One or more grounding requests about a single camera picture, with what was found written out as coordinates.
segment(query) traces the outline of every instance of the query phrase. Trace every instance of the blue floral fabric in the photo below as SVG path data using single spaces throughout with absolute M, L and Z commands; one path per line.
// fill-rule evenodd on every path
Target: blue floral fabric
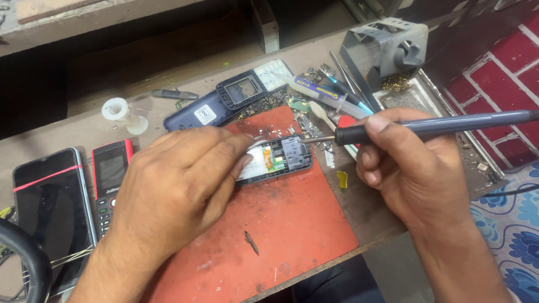
M 539 161 L 506 172 L 507 192 L 539 184 Z M 470 202 L 475 225 L 522 303 L 539 303 L 539 190 Z

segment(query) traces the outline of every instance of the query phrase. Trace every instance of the white spool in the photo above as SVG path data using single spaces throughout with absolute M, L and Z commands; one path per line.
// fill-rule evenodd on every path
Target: white spool
M 140 135 L 148 129 L 148 119 L 133 114 L 123 98 L 112 98 L 105 102 L 101 114 L 107 120 L 125 123 L 131 135 Z

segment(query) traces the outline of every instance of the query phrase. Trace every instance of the right hand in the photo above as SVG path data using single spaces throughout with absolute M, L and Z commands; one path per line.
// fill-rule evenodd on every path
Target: right hand
M 390 108 L 365 123 L 375 145 L 362 145 L 357 173 L 380 190 L 388 207 L 411 232 L 470 226 L 468 190 L 456 136 L 423 142 L 408 128 L 393 123 L 432 118 L 408 108 Z

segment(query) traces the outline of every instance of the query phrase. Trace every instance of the soldering iron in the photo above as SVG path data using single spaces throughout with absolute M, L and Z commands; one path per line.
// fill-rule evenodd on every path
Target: soldering iron
M 481 128 L 512 125 L 539 120 L 539 111 L 510 111 L 490 114 L 471 114 L 396 122 L 409 128 L 420 138 L 476 130 Z M 299 143 L 335 141 L 338 146 L 348 144 L 370 144 L 365 125 L 336 128 L 333 136 L 299 140 Z

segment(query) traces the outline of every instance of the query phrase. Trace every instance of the phone screen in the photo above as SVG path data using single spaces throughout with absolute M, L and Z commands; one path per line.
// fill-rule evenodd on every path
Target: phone screen
M 41 245 L 53 266 L 95 244 L 79 165 L 76 151 L 68 148 L 13 171 L 18 225 Z M 88 258 L 55 267 L 51 295 L 73 287 Z

